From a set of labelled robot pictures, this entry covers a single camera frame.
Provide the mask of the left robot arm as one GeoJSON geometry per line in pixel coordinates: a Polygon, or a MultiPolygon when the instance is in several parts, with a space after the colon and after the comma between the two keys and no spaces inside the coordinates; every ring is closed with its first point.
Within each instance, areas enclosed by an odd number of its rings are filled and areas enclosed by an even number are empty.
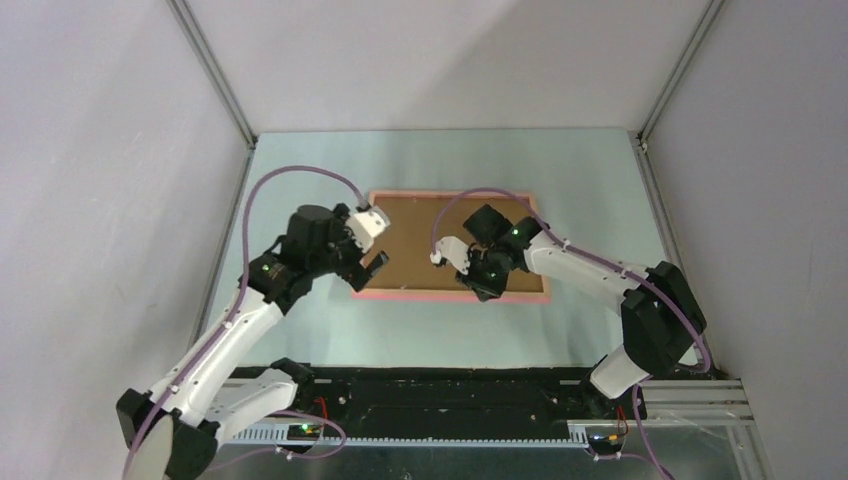
{"type": "Polygon", "coordinates": [[[391,225],[378,207],[299,207],[287,231],[251,260],[231,303],[185,356],[146,392],[127,390],[116,409],[130,449],[127,479],[196,479],[220,447],[262,418],[304,416],[316,403],[312,373],[284,360],[233,391],[223,386],[251,348],[309,293],[335,275],[362,290],[387,262],[361,262],[391,225]]]}

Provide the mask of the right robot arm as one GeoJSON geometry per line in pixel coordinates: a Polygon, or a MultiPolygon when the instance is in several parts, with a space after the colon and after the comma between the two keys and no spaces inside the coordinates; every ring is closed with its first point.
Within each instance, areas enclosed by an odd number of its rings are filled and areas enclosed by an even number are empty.
{"type": "Polygon", "coordinates": [[[621,320],[622,343],[592,368],[581,392],[585,411],[606,418],[634,385],[679,367],[691,348],[703,348],[706,320],[683,272],[612,261],[552,234],[534,216],[511,223],[485,204],[463,224],[473,241],[445,236],[430,261],[451,265],[455,278],[481,302],[499,299],[514,271],[566,282],[600,301],[621,320]]]}

